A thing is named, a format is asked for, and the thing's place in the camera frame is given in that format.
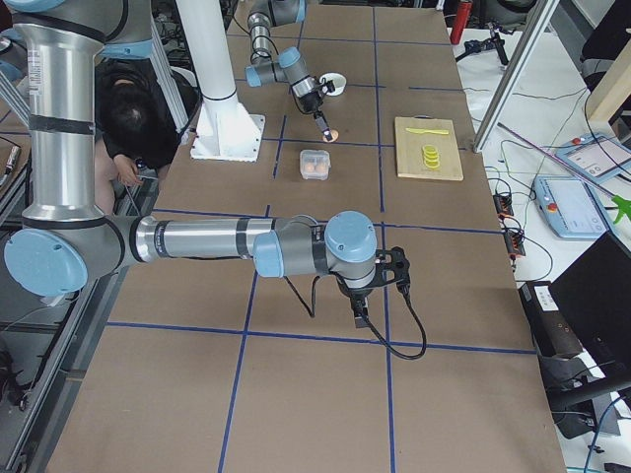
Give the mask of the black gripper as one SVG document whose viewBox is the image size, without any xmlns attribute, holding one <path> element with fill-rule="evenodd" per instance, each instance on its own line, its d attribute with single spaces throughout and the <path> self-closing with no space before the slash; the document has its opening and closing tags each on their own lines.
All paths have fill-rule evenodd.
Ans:
<svg viewBox="0 0 631 473">
<path fill-rule="evenodd" d="M 338 273 L 335 273 L 334 277 L 340 292 L 349 299 L 353 309 L 355 328 L 368 328 L 370 325 L 367 310 L 368 297 L 373 289 L 379 287 L 379 284 L 375 281 L 370 281 L 366 285 L 361 286 L 357 281 L 346 279 Z"/>
<path fill-rule="evenodd" d="M 324 140 L 332 140 L 333 134 L 328 122 L 320 111 L 323 104 L 323 97 L 319 91 L 310 92 L 301 97 L 298 97 L 298 105 L 303 114 L 312 114 L 315 120 L 315 124 L 318 127 Z"/>
</svg>

